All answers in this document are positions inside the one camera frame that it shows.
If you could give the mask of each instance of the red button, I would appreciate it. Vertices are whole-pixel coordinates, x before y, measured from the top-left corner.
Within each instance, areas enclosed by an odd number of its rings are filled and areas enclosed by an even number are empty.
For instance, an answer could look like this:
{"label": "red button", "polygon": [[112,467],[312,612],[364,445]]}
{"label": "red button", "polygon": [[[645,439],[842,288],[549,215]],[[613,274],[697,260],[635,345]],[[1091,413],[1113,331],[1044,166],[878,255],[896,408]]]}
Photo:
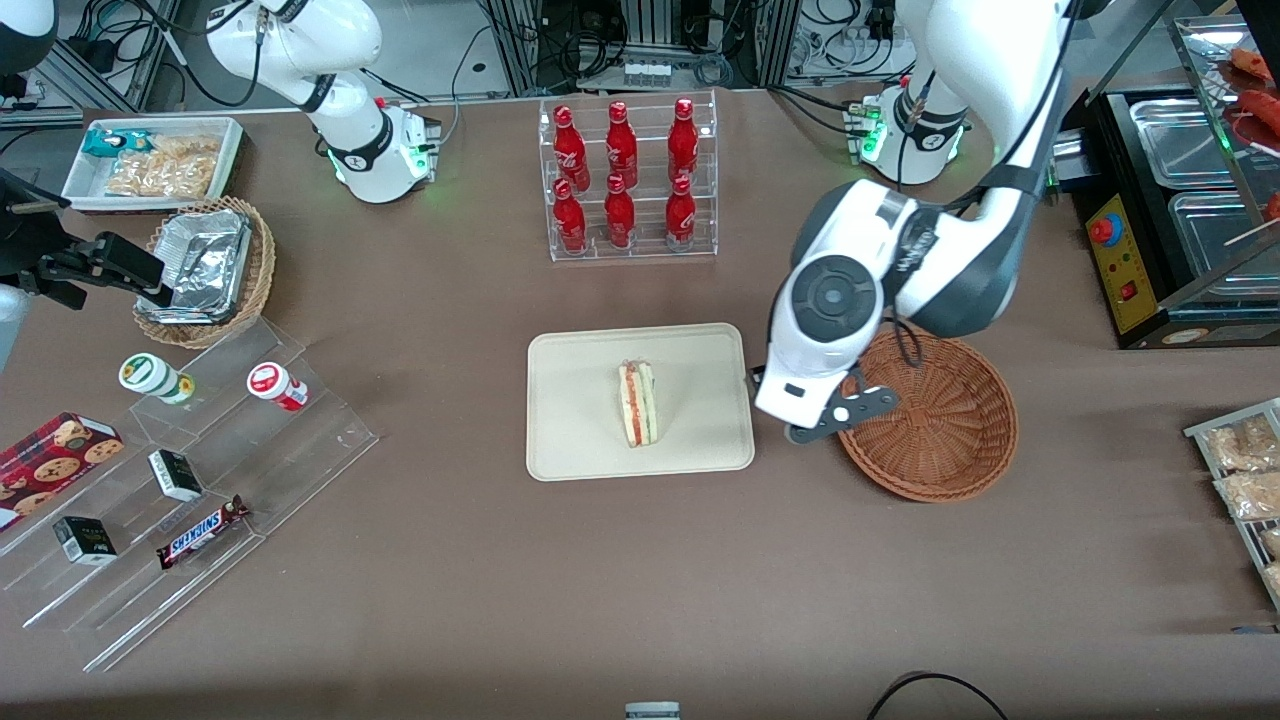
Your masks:
{"label": "red button", "polygon": [[1089,240],[1097,242],[1098,245],[1102,245],[1103,242],[1111,240],[1111,236],[1114,233],[1115,233],[1115,225],[1112,225],[1111,220],[1106,218],[1093,220],[1093,224],[1089,225]]}

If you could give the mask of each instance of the white tray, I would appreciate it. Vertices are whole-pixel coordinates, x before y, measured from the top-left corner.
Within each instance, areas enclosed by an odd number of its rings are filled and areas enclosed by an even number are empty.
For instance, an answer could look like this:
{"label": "white tray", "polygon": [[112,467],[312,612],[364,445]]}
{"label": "white tray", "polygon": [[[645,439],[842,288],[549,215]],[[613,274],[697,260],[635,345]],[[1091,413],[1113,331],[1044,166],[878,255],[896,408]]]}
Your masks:
{"label": "white tray", "polygon": [[93,120],[86,128],[93,129],[146,129],[156,135],[193,136],[207,135],[221,138],[218,150],[218,164],[209,191],[201,199],[182,197],[125,197],[106,193],[106,181],[115,169],[115,158],[95,158],[76,152],[72,169],[63,184],[63,197],[72,201],[72,208],[81,213],[138,213],[156,210],[177,210],[223,196],[230,179],[236,152],[239,149],[244,129],[239,123],[227,117],[138,117],[113,120]]}
{"label": "white tray", "polygon": [[[658,442],[631,448],[618,365],[653,365]],[[541,482],[741,470],[755,457],[742,336],[727,323],[552,333],[529,343],[525,465]]]}

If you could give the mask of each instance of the beige tray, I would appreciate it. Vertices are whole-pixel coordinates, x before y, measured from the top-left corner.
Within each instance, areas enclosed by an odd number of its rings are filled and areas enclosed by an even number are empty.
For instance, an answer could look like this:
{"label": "beige tray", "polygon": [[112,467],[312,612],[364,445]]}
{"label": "beige tray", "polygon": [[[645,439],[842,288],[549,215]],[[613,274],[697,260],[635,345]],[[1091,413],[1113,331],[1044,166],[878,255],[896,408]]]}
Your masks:
{"label": "beige tray", "polygon": [[[658,442],[631,448],[618,365],[653,365]],[[552,333],[529,343],[525,465],[541,482],[741,470],[755,457],[742,336],[727,323]]]}

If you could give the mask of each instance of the red cookie box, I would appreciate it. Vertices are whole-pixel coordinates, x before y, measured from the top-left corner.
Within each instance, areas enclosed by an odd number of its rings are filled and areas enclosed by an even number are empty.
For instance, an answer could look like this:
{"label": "red cookie box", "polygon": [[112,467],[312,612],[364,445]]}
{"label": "red cookie box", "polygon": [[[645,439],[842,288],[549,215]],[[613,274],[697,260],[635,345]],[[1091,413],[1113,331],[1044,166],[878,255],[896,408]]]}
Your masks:
{"label": "red cookie box", "polygon": [[123,447],[115,428],[63,413],[0,452],[0,532]]}

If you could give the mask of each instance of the emergency stop button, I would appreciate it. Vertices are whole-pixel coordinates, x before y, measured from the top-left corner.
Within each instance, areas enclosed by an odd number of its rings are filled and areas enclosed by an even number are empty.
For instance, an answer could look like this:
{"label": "emergency stop button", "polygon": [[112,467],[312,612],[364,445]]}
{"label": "emergency stop button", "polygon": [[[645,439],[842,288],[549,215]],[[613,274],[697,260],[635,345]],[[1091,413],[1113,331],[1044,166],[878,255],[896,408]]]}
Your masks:
{"label": "emergency stop button", "polygon": [[1120,215],[1115,213],[1107,213],[1106,215],[1089,223],[1089,240],[1102,247],[1114,247],[1117,242],[1120,242],[1120,234],[1123,232],[1124,220],[1121,220]]}

